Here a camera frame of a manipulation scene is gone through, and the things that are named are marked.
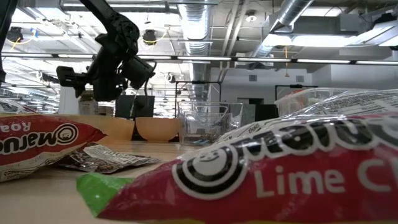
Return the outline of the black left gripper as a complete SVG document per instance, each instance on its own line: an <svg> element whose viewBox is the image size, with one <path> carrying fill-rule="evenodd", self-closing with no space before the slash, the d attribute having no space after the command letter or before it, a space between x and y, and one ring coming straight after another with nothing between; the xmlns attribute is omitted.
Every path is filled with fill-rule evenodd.
<svg viewBox="0 0 398 224"><path fill-rule="evenodd" d="M85 85L93 85L96 101L112 101L119 97L123 86L139 84L138 33L100 34L95 41L101 48L86 73L76 73L71 67L58 66L57 76L61 86L73 86L75 97Z"/></svg>

